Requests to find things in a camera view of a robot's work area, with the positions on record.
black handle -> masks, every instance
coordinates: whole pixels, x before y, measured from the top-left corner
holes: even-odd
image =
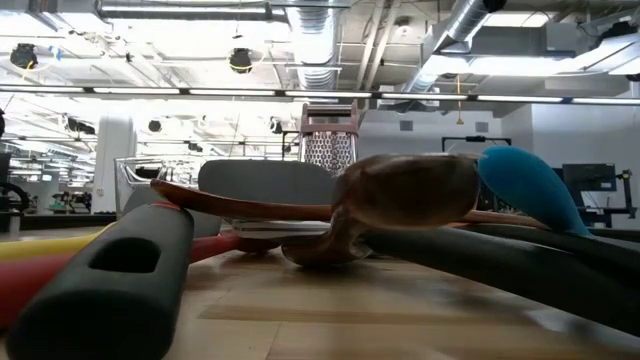
[[[640,289],[570,253],[457,229],[375,231],[373,251],[462,276],[640,336]]]
[[[501,238],[522,240],[572,253],[600,269],[617,273],[617,278],[636,282],[640,277],[640,244],[617,239],[582,237],[524,226],[471,224],[457,229]]]
[[[161,359],[171,346],[193,219],[141,206],[82,249],[7,338],[13,360]]]

teal silicone spatula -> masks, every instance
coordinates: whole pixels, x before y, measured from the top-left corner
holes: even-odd
[[[553,231],[592,236],[567,187],[536,155],[517,147],[491,147],[478,159],[478,172],[496,196]]]

wooden utensil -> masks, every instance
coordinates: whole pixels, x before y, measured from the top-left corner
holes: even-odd
[[[479,178],[476,159],[460,155],[379,155],[360,161],[338,177],[332,206],[240,201],[159,180],[153,180],[151,186],[175,204],[223,217],[330,219],[331,228],[324,234],[277,240],[283,243],[289,260],[304,266],[344,263],[369,255],[370,249],[358,237],[370,228],[428,229],[482,219],[543,227],[527,218],[483,217],[482,212],[472,213],[468,220]]]

wooden surface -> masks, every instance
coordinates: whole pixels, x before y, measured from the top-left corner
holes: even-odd
[[[165,359],[638,358],[637,338],[422,266],[367,259],[312,271],[273,250],[190,267]]]

fluorescent light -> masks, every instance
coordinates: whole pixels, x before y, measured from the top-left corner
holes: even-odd
[[[94,88],[99,94],[153,94],[179,95],[180,90],[172,88]]]
[[[469,97],[467,95],[449,95],[449,94],[410,94],[410,93],[385,93],[382,94],[383,99],[394,100],[453,100],[464,101]]]
[[[66,174],[67,173],[67,169],[43,169],[42,171],[44,172],[57,172],[60,174]]]
[[[26,136],[24,138],[19,138],[19,137],[10,137],[10,138],[2,138],[2,140],[14,140],[14,141],[30,141],[30,142],[43,142],[43,141],[48,141],[48,142],[76,142],[76,141],[84,141],[84,142],[97,142],[98,139],[93,137],[93,138],[79,138],[79,139],[74,139],[74,138],[64,138],[64,137],[30,137],[30,136]]]
[[[501,101],[501,102],[544,102],[544,103],[559,103],[562,101],[561,97],[549,97],[549,96],[496,96],[496,95],[479,95],[480,101]]]
[[[217,89],[192,89],[192,95],[226,95],[226,96],[274,96],[272,90],[217,90]]]
[[[220,8],[220,7],[194,7],[194,6],[103,6],[102,12],[175,12],[175,13],[209,13],[209,12],[225,12],[225,13],[249,13],[249,14],[266,14],[264,11],[256,11],[252,8]]]
[[[361,98],[371,97],[369,92],[341,92],[341,91],[285,91],[286,96],[294,97],[324,97],[324,98]]]
[[[78,175],[78,176],[93,176],[92,173],[88,173],[86,171],[74,171],[73,175]]]
[[[153,138],[149,139],[138,139],[138,143],[149,143],[149,144],[186,144],[184,140],[155,140]]]
[[[40,170],[9,170],[13,175],[40,175],[42,171]]]
[[[58,162],[48,162],[45,163],[46,166],[53,166],[53,167],[58,167],[58,168],[63,168],[60,169],[60,171],[63,171],[65,168],[70,168],[71,164],[67,164],[67,163],[58,163]]]
[[[325,65],[304,65],[304,64],[294,64],[294,65],[285,65],[285,69],[287,70],[298,70],[298,69],[322,69],[322,70],[333,70],[333,71],[341,71],[341,66],[325,66]]]
[[[483,26],[497,27],[541,27],[547,21],[549,16],[553,16],[553,12],[510,12],[500,11],[489,16]]]
[[[0,91],[24,91],[24,92],[84,92],[81,87],[74,86],[22,86],[22,85],[0,85]]]
[[[476,75],[551,76],[564,71],[566,63],[562,60],[522,56],[477,57],[469,64],[468,72]]]
[[[636,75],[640,74],[640,57],[609,71],[610,75]]]
[[[637,105],[637,106],[640,106],[640,99],[574,98],[572,103],[584,104],[584,105]]]

